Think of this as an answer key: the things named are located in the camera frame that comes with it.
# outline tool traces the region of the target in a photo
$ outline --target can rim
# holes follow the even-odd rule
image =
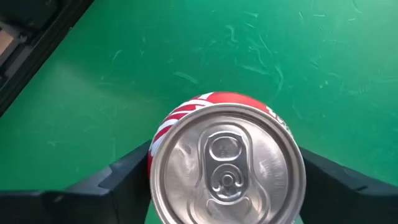
[[[180,119],[178,123],[173,125],[170,128],[170,130],[166,133],[163,141],[159,144],[159,149],[157,150],[157,152],[153,157],[151,165],[152,167],[150,169],[150,186],[151,186],[150,192],[152,195],[152,201],[154,202],[155,205],[155,210],[160,219],[162,220],[162,223],[183,224],[179,219],[179,217],[176,214],[174,214],[174,212],[170,208],[170,205],[168,205],[168,201],[165,198],[164,189],[161,188],[161,184],[164,179],[164,177],[162,176],[163,172],[161,168],[164,167],[164,164],[166,162],[166,160],[163,158],[165,156],[168,156],[167,155],[168,151],[161,149],[164,148],[165,146],[170,145],[170,143],[172,143],[175,140],[175,137],[179,136],[176,135],[176,133],[186,128],[187,124],[192,123],[195,119],[208,116],[213,113],[222,113],[222,112],[228,112],[228,113],[240,112],[254,119],[257,119],[258,121],[262,121],[264,124],[266,124],[267,122],[271,122],[275,127],[278,128],[278,131],[282,133],[283,136],[281,137],[283,137],[288,141],[287,145],[292,148],[291,153],[295,156],[296,160],[294,164],[296,165],[297,170],[293,171],[297,172],[298,178],[295,180],[293,188],[295,192],[294,194],[292,194],[295,197],[290,199],[291,203],[288,204],[286,210],[294,212],[283,214],[283,216],[280,219],[278,219],[276,223],[282,224],[282,223],[293,222],[295,218],[298,216],[300,207],[303,204],[304,195],[305,195],[305,185],[306,185],[306,175],[305,175],[303,158],[301,156],[301,152],[299,150],[298,145],[293,140],[293,137],[285,128],[283,128],[283,126],[275,118],[273,118],[271,115],[262,110],[239,103],[217,103],[202,108],[200,110],[193,111],[190,114],[184,116],[182,119]]]

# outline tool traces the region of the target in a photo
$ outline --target soda can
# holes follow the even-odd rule
[[[238,93],[207,93],[175,108],[148,158],[163,223],[286,224],[303,203],[303,159],[287,125]]]

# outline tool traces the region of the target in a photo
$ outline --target silver lid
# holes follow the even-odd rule
[[[150,173],[164,223],[292,223],[305,170],[291,135],[263,111],[217,104],[167,133]]]

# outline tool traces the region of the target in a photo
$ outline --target metal lid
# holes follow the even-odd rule
[[[164,223],[292,223],[305,170],[291,135],[275,119],[240,104],[217,104],[174,125],[150,173]]]

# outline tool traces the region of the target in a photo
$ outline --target pull tab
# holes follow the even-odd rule
[[[206,186],[222,202],[240,199],[248,188],[247,150],[242,136],[219,131],[208,137],[204,150]]]

